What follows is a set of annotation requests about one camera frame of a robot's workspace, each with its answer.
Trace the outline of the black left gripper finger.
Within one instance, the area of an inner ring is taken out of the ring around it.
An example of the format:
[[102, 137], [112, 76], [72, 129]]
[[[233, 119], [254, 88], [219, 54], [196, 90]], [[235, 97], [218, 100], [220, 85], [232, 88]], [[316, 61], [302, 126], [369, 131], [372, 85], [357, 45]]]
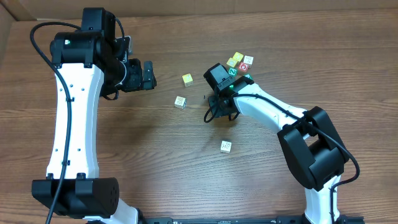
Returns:
[[154, 69], [152, 61], [145, 61], [142, 71], [144, 77], [153, 77]]
[[155, 76], [144, 77], [142, 81], [143, 90], [153, 90], [157, 86], [157, 80]]

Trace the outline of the wooden block with E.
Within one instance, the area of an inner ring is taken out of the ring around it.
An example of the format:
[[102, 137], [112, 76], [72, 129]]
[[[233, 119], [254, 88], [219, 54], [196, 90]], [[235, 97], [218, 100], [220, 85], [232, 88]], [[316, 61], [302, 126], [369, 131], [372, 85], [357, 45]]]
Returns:
[[186, 107], [186, 103], [187, 103], [186, 98], [177, 96], [174, 105], [176, 108], [184, 109]]

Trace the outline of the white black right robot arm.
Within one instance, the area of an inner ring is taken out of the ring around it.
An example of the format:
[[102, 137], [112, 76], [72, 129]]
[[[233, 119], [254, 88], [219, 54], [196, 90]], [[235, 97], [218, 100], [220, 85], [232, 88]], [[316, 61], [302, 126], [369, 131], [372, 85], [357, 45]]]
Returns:
[[304, 223], [347, 223], [337, 188], [349, 153], [323, 109], [294, 107], [266, 93], [250, 75], [232, 77], [217, 63], [203, 75], [214, 94], [204, 120], [250, 116], [277, 134], [289, 171], [305, 189]]

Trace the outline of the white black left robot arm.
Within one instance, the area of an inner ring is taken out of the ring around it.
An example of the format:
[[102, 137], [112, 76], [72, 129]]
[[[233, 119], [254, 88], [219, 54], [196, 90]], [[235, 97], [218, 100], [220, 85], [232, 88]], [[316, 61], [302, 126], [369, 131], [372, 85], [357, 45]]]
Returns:
[[100, 177], [96, 153], [98, 103], [120, 92], [151, 90], [157, 81], [150, 61], [130, 58], [131, 38], [116, 37], [120, 20], [102, 7], [83, 10], [50, 44], [45, 62], [57, 83], [52, 155], [45, 179], [32, 182], [32, 196], [50, 215], [88, 223], [144, 223], [142, 212], [120, 198], [114, 177]]

